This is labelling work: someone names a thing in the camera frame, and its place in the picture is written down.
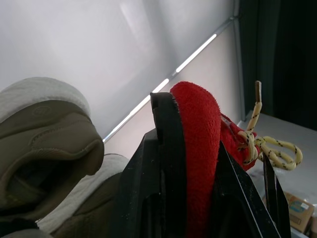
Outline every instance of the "white table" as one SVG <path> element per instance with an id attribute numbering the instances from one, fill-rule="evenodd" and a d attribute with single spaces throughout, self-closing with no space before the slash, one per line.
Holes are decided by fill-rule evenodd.
<path id="1" fill-rule="evenodd" d="M 252 112 L 249 112 L 246 122 L 238 125 L 246 129 Z M 301 127 L 274 117 L 260 114 L 254 129 L 259 136 L 271 136 L 278 140 L 296 144 L 303 152 L 302 163 L 293 171 L 274 169 L 284 191 L 287 191 L 315 206 L 317 210 L 317 131 Z M 264 197 L 263 163 L 257 161 L 255 166 L 248 170 L 259 195 Z M 292 237 L 306 237 L 292 229 Z"/>

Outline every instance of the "white wall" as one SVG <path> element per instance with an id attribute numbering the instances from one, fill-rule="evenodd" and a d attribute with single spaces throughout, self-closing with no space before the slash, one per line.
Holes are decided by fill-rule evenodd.
<path id="1" fill-rule="evenodd" d="M 241 119 L 239 80 L 233 24 L 217 36 L 162 91 L 179 81 L 194 82 L 210 91 L 221 111 L 235 123 Z M 151 104 L 147 103 L 105 144 L 105 153 L 131 158 L 143 135 L 153 129 Z"/>

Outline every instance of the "cardboard box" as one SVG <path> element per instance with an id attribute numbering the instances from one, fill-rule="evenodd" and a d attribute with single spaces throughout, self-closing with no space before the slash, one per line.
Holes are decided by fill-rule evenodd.
<path id="1" fill-rule="evenodd" d="M 288 202 L 291 227 L 304 234 L 309 228 L 314 206 L 290 193 L 284 192 L 284 194 Z"/>

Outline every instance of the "shoelace aglet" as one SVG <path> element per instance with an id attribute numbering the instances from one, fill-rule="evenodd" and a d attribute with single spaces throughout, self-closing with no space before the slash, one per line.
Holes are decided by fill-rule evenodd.
<path id="1" fill-rule="evenodd" d="M 262 102 L 262 83 L 258 80 L 256 81 L 256 101 Z"/>

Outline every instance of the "red suede lining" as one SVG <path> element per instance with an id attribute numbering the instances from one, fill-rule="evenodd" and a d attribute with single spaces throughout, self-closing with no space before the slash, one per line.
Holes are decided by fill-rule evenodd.
<path id="1" fill-rule="evenodd" d="M 186 145 L 187 238 L 203 238 L 209 226 L 211 192 L 220 142 L 220 109 L 204 88 L 189 82 L 171 93 L 178 103 Z"/>

